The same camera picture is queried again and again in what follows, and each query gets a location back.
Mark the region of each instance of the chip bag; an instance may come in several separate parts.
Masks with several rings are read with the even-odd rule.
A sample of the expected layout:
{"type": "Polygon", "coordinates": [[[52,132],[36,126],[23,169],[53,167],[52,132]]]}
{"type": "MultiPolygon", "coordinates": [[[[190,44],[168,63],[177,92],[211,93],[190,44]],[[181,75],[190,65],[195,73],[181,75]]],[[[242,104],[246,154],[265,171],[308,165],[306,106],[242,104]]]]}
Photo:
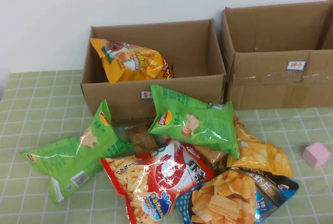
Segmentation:
{"type": "Polygon", "coordinates": [[[99,159],[121,154],[133,146],[118,137],[110,122],[109,108],[103,100],[81,137],[62,138],[21,152],[35,170],[49,175],[50,193],[55,203],[75,192],[100,170],[99,159]]]}
{"type": "Polygon", "coordinates": [[[268,172],[230,168],[176,200],[184,224],[259,224],[290,199],[298,184],[268,172]]]}
{"type": "Polygon", "coordinates": [[[134,151],[136,154],[149,153],[158,149],[157,143],[147,131],[149,129],[148,123],[140,123],[138,125],[125,128],[125,132],[128,134],[130,141],[135,143],[134,151]]]}
{"type": "Polygon", "coordinates": [[[236,131],[236,137],[238,141],[250,141],[250,142],[258,142],[262,143],[262,141],[252,135],[243,125],[241,120],[238,118],[237,115],[234,115],[234,126],[236,131]]]}
{"type": "Polygon", "coordinates": [[[220,163],[220,161],[222,161],[223,158],[227,155],[226,152],[212,150],[211,148],[201,145],[194,145],[194,147],[205,157],[205,159],[208,161],[208,164],[212,167],[220,163]]]}
{"type": "Polygon", "coordinates": [[[192,145],[166,143],[152,153],[101,159],[115,189],[125,196],[131,224],[157,223],[179,195],[214,177],[192,145]]]}
{"type": "Polygon", "coordinates": [[[207,104],[155,83],[150,88],[157,116],[149,133],[239,156],[231,102],[207,104]]]}
{"type": "Polygon", "coordinates": [[[238,141],[239,159],[229,155],[227,167],[260,169],[274,175],[292,177],[288,156],[279,147],[269,143],[238,141]]]}
{"type": "Polygon", "coordinates": [[[90,42],[102,59],[111,84],[172,77],[167,62],[153,49],[97,38],[90,38],[90,42]]]}

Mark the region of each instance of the blue snack bag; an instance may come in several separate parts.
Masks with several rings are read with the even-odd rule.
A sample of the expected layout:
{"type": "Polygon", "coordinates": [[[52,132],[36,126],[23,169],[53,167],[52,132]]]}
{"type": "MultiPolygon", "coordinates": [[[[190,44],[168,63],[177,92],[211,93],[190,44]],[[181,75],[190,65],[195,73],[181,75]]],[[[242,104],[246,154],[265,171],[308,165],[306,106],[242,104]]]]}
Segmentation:
{"type": "Polygon", "coordinates": [[[184,224],[259,224],[298,188],[285,176],[231,167],[180,196],[176,206],[184,224]]]}

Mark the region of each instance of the pink eraser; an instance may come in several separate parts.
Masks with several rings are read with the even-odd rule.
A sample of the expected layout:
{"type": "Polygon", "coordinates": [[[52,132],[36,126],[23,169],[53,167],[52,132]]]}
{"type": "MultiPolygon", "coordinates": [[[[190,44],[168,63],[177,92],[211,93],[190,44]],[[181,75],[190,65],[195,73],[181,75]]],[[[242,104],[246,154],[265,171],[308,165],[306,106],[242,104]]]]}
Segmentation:
{"type": "Polygon", "coordinates": [[[305,148],[303,159],[313,168],[324,164],[331,156],[330,151],[320,142],[316,142],[305,148]]]}

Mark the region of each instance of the open cardboard box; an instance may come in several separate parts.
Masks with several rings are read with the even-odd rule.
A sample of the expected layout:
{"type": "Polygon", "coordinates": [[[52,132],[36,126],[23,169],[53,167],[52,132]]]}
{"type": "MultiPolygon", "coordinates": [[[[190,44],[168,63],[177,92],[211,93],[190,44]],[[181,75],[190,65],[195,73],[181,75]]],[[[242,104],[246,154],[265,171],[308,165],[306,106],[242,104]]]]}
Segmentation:
{"type": "Polygon", "coordinates": [[[226,101],[235,109],[333,106],[333,1],[226,8],[226,101]]]}
{"type": "Polygon", "coordinates": [[[82,75],[82,91],[94,114],[106,99],[113,125],[131,125],[156,116],[152,99],[142,98],[154,82],[199,99],[223,100],[225,68],[213,20],[92,27],[91,38],[132,43],[155,49],[173,67],[174,78],[110,84],[101,60],[88,44],[82,75]]]}

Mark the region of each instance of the green checkered tablecloth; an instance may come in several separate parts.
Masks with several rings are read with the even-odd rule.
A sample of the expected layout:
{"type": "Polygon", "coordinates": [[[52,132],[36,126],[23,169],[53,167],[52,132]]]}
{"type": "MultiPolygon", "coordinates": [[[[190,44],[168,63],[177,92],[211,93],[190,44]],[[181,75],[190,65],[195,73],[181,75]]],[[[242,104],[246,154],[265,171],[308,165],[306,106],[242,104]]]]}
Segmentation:
{"type": "MultiPolygon", "coordinates": [[[[79,136],[92,115],[83,98],[82,71],[9,75],[0,102],[0,223],[126,223],[125,200],[101,171],[69,198],[54,205],[47,176],[31,168],[20,151],[62,136],[79,136]]],[[[244,110],[236,112],[263,141],[280,146],[291,160],[297,194],[268,224],[333,223],[333,162],[312,169],[302,159],[317,141],[333,153],[333,108],[244,110]]],[[[120,137],[127,140],[122,128],[120,137]]],[[[162,223],[182,223],[177,210],[162,223]]]]}

